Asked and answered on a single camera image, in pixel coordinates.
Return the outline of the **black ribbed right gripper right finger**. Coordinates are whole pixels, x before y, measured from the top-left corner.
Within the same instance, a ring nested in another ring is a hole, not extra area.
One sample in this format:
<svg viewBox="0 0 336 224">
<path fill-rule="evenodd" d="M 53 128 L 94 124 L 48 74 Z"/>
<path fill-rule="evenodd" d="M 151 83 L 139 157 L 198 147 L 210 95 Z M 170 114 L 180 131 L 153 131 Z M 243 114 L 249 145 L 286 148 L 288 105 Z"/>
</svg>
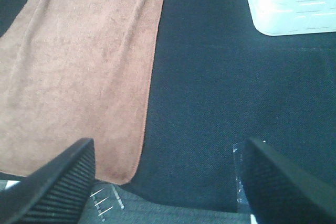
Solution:
<svg viewBox="0 0 336 224">
<path fill-rule="evenodd" d="M 335 223 L 335 187 L 257 138 L 244 142 L 242 184 L 257 223 Z"/>
</svg>

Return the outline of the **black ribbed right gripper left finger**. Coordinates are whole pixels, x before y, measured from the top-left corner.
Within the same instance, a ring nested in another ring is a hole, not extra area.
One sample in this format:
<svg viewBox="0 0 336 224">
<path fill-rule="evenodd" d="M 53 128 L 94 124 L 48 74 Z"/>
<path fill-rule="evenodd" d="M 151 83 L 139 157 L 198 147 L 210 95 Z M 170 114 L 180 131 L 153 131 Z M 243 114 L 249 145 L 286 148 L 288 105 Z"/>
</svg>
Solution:
<svg viewBox="0 0 336 224">
<path fill-rule="evenodd" d="M 95 180 L 95 149 L 81 138 L 1 191 L 1 223 L 78 223 Z"/>
</svg>

